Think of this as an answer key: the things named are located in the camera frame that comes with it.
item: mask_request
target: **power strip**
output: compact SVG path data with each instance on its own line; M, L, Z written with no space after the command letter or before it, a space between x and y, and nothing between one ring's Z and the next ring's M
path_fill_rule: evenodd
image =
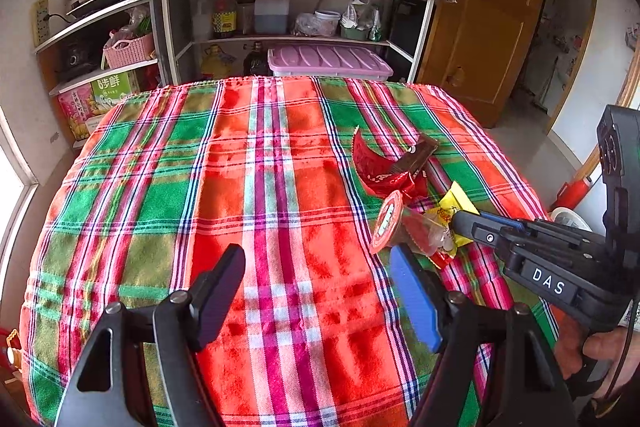
M49 39L49 0L37 0L31 5L31 33L33 35L33 47L37 48Z

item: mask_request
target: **doorway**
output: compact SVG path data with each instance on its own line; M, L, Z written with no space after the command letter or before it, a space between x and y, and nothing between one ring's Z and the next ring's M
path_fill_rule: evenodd
M548 134L580 69L597 0L545 0L513 99L529 97L543 113L536 122Z

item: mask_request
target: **soy sauce bottle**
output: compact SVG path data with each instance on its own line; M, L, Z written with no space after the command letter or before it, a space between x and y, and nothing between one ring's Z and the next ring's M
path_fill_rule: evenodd
M242 63L242 74L244 76L273 76L273 71L269 67L267 52L262 48L261 42L254 42L254 48Z

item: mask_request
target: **white bucket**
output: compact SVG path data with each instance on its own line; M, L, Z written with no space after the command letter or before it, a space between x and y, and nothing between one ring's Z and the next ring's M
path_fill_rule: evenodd
M554 209L551 213L551 220L559 225L592 232L591 227L585 223L584 219L570 208L564 208L564 206L558 206L558 208Z

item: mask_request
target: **pink holder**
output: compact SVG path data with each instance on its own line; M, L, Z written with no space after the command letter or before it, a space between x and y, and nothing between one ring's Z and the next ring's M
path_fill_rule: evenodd
M149 33L132 41L122 39L111 48L103 48L103 52L110 68L121 68L136 62L149 60L149 55L153 53L155 48L154 35Z

